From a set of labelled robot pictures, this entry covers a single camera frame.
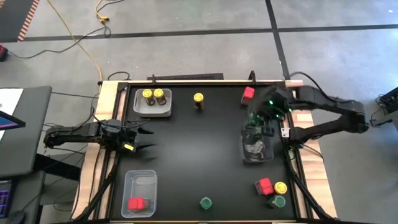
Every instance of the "red cube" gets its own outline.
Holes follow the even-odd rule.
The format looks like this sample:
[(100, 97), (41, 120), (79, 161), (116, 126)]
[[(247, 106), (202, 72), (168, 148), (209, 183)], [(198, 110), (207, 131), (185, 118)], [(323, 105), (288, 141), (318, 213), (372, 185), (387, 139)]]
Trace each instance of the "red cube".
[(259, 194), (270, 195), (274, 193), (274, 188), (268, 177), (260, 179), (255, 185)]
[(251, 87), (246, 87), (243, 92), (241, 103), (243, 105), (249, 105), (254, 97), (254, 89)]
[(129, 199), (129, 210), (145, 209), (145, 199), (143, 197), (134, 197)]

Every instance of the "black desk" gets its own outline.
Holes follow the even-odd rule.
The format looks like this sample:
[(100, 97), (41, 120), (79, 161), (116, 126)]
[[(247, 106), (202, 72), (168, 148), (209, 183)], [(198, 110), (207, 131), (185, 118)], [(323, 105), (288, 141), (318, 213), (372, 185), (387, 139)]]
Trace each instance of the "black desk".
[(79, 179), (79, 168), (37, 154), (51, 91), (50, 86), (42, 86), (22, 92), (12, 115), (25, 121), (26, 127), (7, 130), (0, 140), (0, 179), (26, 175), (53, 163), (56, 165), (46, 169), (47, 173)]
[[(155, 146), (137, 155), (119, 157), (110, 218), (114, 221), (149, 220), (293, 220), (295, 199), (285, 167), (280, 128), (274, 122), (272, 138), (275, 159), (254, 166), (244, 165), (239, 149), (239, 131), (247, 118), (240, 107), (243, 85), (167, 86), (173, 94), (172, 115), (154, 118), (145, 127), (153, 135), (141, 135), (143, 143)], [(132, 120), (136, 87), (127, 91), (129, 99), (123, 119)], [(193, 109), (193, 95), (205, 96), (204, 110)], [(126, 219), (121, 216), (124, 176), (128, 170), (152, 169), (158, 177), (157, 208), (150, 218)], [(289, 191), (286, 206), (267, 207), (267, 197), (258, 195), (255, 181), (269, 177), (272, 183), (283, 181)], [(209, 197), (213, 206), (200, 209), (199, 201)]]
[[(13, 193), (10, 213), (21, 210), (34, 197), (32, 202), (24, 209), (26, 214), (24, 224), (34, 224), (40, 212), (40, 198), (45, 179), (45, 172), (34, 172), (25, 175), (18, 180)], [(7, 222), (7, 218), (0, 219), (0, 224)]]

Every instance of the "concrete floor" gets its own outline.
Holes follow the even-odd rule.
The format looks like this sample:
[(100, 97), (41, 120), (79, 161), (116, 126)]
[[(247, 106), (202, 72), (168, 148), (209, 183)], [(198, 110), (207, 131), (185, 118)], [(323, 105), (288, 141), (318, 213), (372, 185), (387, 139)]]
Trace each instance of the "concrete floor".
[[(93, 12), (96, 2), (54, 0), (76, 35), (101, 27)], [(271, 2), (278, 27), (398, 23), (398, 2), (388, 0)], [(126, 0), (108, 6), (103, 14), (110, 17), (114, 34), (271, 28), (263, 0)], [(48, 3), (41, 1), (27, 36), (55, 35), (68, 33)], [(307, 72), (330, 95), (362, 101), (368, 116), (376, 110), (375, 97), (398, 85), (397, 29), (292, 32), (281, 33), (280, 38), (290, 72)], [(18, 55), (30, 55), (70, 44), (67, 40), (23, 42), (6, 47)], [(153, 73), (214, 72), (223, 72), (225, 79), (245, 79), (250, 70), (255, 70), (260, 79), (283, 78), (272, 33), (98, 39), (82, 44), (97, 60), (105, 78), (116, 71), (127, 71), (135, 80)], [(30, 60), (10, 57), (0, 64), (0, 87), (51, 85), (54, 91), (93, 96), (98, 91), (97, 81), (95, 67), (78, 47)], [(79, 123), (88, 116), (90, 101), (52, 95), (46, 121)], [(336, 115), (314, 111), (313, 118), (318, 124)], [(398, 134), (389, 124), (364, 134), (338, 133), (320, 139), (333, 200), (342, 220), (396, 223), (397, 143)], [(60, 217), (67, 218), (68, 212), (49, 207), (43, 212), (42, 223), (62, 221)]]

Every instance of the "computer screen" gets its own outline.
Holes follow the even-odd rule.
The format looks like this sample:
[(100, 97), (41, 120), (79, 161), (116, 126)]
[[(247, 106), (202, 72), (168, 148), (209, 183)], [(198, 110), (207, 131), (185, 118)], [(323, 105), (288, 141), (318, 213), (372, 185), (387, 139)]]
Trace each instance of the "computer screen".
[(25, 122), (0, 111), (0, 131), (25, 127)]

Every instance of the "striped hazard tape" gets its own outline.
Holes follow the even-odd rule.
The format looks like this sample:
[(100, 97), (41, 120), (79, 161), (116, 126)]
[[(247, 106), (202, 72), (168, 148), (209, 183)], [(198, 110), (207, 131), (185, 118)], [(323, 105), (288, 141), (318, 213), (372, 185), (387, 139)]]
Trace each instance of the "striped hazard tape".
[(22, 25), (21, 31), (19, 32), (18, 42), (24, 41), (25, 35), (27, 33), (27, 30), (29, 29), (30, 23), (32, 22), (32, 19), (35, 14), (35, 11), (37, 9), (37, 6), (39, 6), (39, 0), (33, 0), (33, 3), (29, 9), (29, 12), (26, 15), (24, 25)]
[(5, 2), (6, 0), (0, 0), (0, 9), (2, 8), (2, 5), (4, 5)]

